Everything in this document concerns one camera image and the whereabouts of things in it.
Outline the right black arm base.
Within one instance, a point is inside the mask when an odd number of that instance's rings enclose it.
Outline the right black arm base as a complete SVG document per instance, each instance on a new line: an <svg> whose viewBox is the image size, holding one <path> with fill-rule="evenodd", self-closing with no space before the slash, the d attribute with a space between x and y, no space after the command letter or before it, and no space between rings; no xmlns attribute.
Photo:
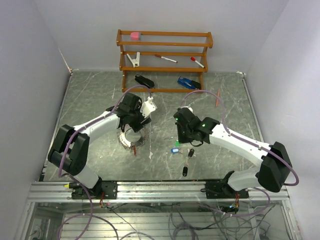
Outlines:
<svg viewBox="0 0 320 240"><path fill-rule="evenodd" d="M227 183L221 179L212 179L205 182L204 187L200 189L205 193L207 199L248 199L249 193L245 189L240 191L233 190Z"/></svg>

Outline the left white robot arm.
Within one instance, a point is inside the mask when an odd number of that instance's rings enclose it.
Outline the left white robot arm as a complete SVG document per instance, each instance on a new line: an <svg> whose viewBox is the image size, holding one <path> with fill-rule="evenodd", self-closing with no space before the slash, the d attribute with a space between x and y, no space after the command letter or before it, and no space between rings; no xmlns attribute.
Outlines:
<svg viewBox="0 0 320 240"><path fill-rule="evenodd" d="M53 140L47 159L84 186L85 194L96 199L102 193L101 178L87 166L89 146L104 134L129 126L135 133L151 122L157 107L149 96L146 101L128 92L116 106L86 123L61 126Z"/></svg>

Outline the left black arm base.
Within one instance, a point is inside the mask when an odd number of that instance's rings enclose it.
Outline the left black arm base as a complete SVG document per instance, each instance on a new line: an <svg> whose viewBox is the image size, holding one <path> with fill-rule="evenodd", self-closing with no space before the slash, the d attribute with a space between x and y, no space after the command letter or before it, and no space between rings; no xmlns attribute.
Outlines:
<svg viewBox="0 0 320 240"><path fill-rule="evenodd" d="M88 200L89 197L79 183L70 182L68 188L72 189L73 200ZM99 181L92 189L87 190L92 199L115 200L118 193L118 184L115 181Z"/></svg>

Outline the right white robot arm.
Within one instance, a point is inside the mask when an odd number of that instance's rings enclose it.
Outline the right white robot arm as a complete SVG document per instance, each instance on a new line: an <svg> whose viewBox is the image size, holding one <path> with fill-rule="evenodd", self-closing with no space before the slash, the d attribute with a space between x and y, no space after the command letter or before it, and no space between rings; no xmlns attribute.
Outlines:
<svg viewBox="0 0 320 240"><path fill-rule="evenodd" d="M211 117L203 120L194 115L188 107L177 110L174 114L177 126L178 141L181 144L194 141L218 145L249 160L254 167L243 170L232 170L223 179L218 180L214 191L226 198L233 197L238 191L247 188L263 187L278 193L292 167L288 152L280 142L268 144L256 141L242 134L228 130L224 125Z"/></svg>

